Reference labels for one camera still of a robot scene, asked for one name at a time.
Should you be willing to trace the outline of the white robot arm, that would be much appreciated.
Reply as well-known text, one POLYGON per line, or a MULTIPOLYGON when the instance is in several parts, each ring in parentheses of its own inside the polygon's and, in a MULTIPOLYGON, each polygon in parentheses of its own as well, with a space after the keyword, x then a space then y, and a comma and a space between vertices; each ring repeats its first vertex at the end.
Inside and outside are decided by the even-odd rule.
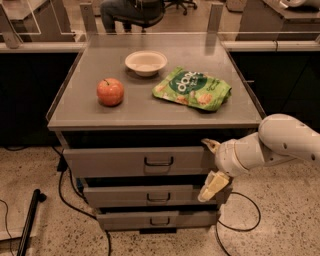
POLYGON ((298 119, 273 114, 264 118, 258 131, 219 143, 202 139, 214 155, 217 171, 210 171, 198 195, 200 202, 211 200, 232 178, 262 166, 274 166, 295 159, 320 165, 320 134, 298 119))

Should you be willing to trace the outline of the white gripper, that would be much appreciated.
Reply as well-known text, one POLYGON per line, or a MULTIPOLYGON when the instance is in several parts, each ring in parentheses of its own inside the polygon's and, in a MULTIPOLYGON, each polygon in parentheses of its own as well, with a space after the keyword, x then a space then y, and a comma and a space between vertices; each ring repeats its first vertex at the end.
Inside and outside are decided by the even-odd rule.
POLYGON ((251 169, 265 164, 263 145, 257 133, 238 140, 231 139, 221 145, 218 141, 208 138, 202 139, 201 142, 215 154, 215 165, 220 171, 210 171, 207 175, 198 195, 200 202, 211 200, 229 184, 230 177, 248 173, 251 169))

